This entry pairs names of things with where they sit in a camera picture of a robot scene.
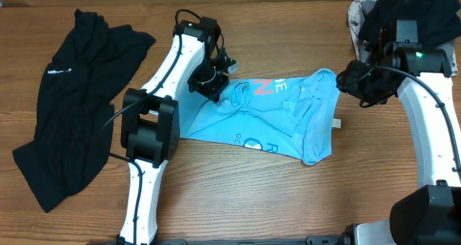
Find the light blue t-shirt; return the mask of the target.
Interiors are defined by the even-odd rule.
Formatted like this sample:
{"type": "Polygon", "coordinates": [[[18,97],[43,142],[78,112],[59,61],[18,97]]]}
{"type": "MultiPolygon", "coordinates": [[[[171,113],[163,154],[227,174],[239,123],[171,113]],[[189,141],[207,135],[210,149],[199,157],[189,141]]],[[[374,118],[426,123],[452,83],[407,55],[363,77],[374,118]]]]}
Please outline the light blue t-shirt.
{"type": "Polygon", "coordinates": [[[180,101],[182,138],[278,153],[314,165],[331,155],[336,75],[232,79],[218,102],[197,93],[180,101]]]}

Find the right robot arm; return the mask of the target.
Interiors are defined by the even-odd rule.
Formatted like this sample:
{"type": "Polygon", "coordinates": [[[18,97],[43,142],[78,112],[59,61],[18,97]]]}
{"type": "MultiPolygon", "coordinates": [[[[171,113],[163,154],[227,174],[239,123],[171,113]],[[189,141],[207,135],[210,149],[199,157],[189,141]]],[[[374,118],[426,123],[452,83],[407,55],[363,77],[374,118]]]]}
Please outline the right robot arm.
{"type": "Polygon", "coordinates": [[[416,191],[397,201],[386,219],[348,226],[339,243],[459,244],[460,124],[446,53],[422,47],[416,21],[396,20],[382,29],[377,55],[351,61],[336,83],[362,108],[400,100],[418,169],[416,191]]]}

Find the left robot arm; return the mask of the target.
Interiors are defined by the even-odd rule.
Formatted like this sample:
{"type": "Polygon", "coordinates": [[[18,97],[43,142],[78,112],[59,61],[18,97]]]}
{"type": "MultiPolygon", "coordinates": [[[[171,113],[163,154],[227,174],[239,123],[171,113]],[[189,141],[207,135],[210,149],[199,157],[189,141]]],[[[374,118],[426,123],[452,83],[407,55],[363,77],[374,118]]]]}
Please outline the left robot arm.
{"type": "Polygon", "coordinates": [[[180,112],[193,119],[200,103],[217,102],[228,74],[238,68],[224,48],[215,19],[176,20],[171,49],[142,89],[129,88],[123,97],[121,145],[129,163],[130,189],[125,222],[116,244],[155,244],[161,180],[180,140],[180,112]]]}

